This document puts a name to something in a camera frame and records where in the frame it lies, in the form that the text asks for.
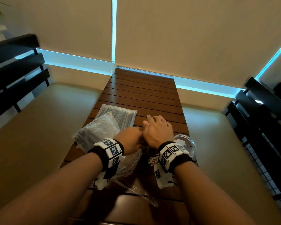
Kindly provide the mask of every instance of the forearm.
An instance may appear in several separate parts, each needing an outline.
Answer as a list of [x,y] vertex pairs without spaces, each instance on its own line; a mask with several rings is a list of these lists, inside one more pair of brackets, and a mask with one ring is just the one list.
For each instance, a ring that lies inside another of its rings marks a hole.
[[175,177],[186,207],[198,224],[255,224],[242,208],[193,162],[177,166]]
[[102,162],[89,153],[59,169],[0,210],[0,224],[58,224],[100,174]]

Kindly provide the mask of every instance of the roller shade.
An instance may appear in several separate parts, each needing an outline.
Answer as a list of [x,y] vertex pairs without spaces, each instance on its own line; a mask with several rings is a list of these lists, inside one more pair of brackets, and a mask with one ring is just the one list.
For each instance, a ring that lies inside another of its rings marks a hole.
[[110,61],[111,0],[0,0],[10,36],[36,34],[42,49]]
[[116,65],[241,87],[281,47],[281,0],[118,0]]

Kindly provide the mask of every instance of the plastic container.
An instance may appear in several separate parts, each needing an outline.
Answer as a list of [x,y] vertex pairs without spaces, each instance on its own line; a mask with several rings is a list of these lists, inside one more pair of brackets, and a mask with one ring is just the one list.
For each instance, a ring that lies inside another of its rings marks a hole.
[[196,154],[196,144],[189,136],[178,134],[174,136],[174,142],[181,144],[189,152],[190,157]]

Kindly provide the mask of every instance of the wooden table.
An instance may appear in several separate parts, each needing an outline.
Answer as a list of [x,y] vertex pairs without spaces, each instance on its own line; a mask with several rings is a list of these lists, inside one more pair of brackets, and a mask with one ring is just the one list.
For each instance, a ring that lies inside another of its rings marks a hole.
[[[161,115],[172,124],[174,135],[189,134],[174,79],[116,69],[84,125],[94,120],[102,104],[137,110],[135,126],[142,127],[147,114]],[[73,144],[61,167],[82,155],[84,152]],[[179,188],[174,185],[159,189],[153,167],[139,163],[134,173],[123,181],[147,192],[156,199],[158,207],[116,183],[101,191],[90,186],[66,224],[189,223]]]

